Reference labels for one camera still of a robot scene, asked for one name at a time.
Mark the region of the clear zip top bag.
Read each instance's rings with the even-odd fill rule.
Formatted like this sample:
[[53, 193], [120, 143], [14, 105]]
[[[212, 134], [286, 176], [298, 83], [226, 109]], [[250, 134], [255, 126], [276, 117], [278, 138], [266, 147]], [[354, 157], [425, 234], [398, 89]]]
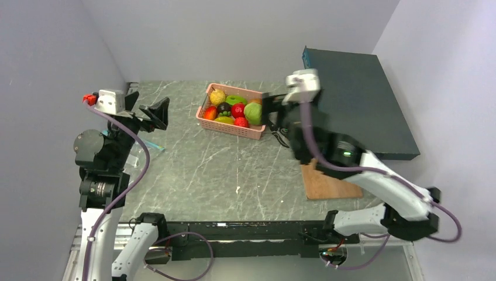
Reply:
[[[163, 146], [157, 145], [153, 142], [144, 139], [142, 141], [146, 145], [147, 150], [149, 151], [150, 160], [153, 160], [155, 157], [159, 156], [165, 151], [165, 147]], [[142, 146], [138, 142], [134, 142], [130, 150], [129, 156], [126, 160], [125, 167], [138, 168], [141, 167], [142, 164], [145, 163], [145, 161], [146, 161], [146, 155]]]

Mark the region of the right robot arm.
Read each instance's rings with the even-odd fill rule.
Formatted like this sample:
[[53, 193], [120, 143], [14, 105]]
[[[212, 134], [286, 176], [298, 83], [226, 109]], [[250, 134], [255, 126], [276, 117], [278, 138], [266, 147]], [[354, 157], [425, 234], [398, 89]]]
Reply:
[[314, 162], [325, 176], [355, 184], [381, 200], [375, 207], [328, 211], [320, 233], [330, 243], [356, 234], [388, 234], [405, 241], [432, 238], [439, 230], [433, 212], [440, 202], [436, 187], [410, 183], [387, 167], [372, 151], [349, 135], [329, 131], [326, 115], [311, 103], [302, 122], [299, 104], [283, 104], [284, 96], [265, 92], [261, 98], [264, 124], [283, 127], [294, 157], [303, 165]]

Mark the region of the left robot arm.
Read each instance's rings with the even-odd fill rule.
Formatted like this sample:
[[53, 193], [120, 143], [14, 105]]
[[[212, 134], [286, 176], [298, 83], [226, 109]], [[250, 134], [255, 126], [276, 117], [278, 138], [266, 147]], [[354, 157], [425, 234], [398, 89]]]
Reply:
[[168, 238], [165, 216], [143, 213], [123, 250], [113, 254], [126, 195], [137, 184], [125, 172], [126, 161], [132, 147], [140, 145], [145, 155], [142, 172], [147, 172], [150, 153], [138, 133], [166, 130], [168, 125], [169, 98], [141, 105], [143, 116], [137, 116], [133, 107], [138, 97], [138, 92], [100, 90], [82, 99], [88, 110], [106, 119], [108, 131], [86, 130], [73, 144], [82, 220], [76, 280], [133, 280], [149, 248]]

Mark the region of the red cracked fruit toy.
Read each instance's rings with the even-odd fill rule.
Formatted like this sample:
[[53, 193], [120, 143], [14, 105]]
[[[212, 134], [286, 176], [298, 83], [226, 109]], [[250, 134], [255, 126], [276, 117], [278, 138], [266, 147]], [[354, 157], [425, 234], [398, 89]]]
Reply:
[[242, 128], [250, 128], [249, 121], [245, 117], [235, 118], [233, 124]]

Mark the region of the red pomegranate toy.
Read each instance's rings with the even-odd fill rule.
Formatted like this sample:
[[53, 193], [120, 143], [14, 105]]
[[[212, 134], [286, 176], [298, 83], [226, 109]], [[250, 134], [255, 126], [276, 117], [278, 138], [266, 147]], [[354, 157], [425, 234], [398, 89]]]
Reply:
[[243, 103], [237, 103], [237, 104], [233, 104], [231, 106], [231, 114], [232, 114], [232, 117], [234, 119], [236, 118], [244, 118], [245, 115], [244, 115], [244, 109], [245, 109], [245, 105]]

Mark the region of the green cabbage toy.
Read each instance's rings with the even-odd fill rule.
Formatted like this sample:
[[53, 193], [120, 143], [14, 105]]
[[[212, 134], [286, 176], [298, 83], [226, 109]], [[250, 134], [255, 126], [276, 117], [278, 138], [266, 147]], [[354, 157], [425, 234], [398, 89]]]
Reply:
[[261, 125], [262, 105], [257, 102], [248, 103], [244, 108], [244, 116], [251, 125]]

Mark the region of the pink plastic basket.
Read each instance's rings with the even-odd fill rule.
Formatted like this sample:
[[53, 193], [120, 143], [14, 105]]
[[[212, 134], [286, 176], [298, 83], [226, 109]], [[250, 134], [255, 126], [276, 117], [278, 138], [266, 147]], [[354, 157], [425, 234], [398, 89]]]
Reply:
[[203, 118], [204, 112], [208, 107], [211, 106], [211, 102], [209, 96], [211, 92], [214, 90], [222, 90], [226, 95], [239, 95], [247, 100], [252, 98], [261, 98], [262, 92], [247, 90], [244, 88], [238, 88], [230, 85], [223, 85], [218, 83], [210, 83], [210, 85], [206, 89], [206, 96], [204, 103], [200, 106], [196, 113], [196, 118], [200, 124], [200, 126], [204, 129], [210, 129], [213, 131], [228, 133], [231, 135], [241, 136], [244, 138], [259, 140], [262, 136], [262, 133], [266, 130], [265, 125], [255, 126], [250, 125], [249, 128], [244, 128], [241, 126], [231, 125], [222, 122], [216, 122], [213, 120], [208, 120]]

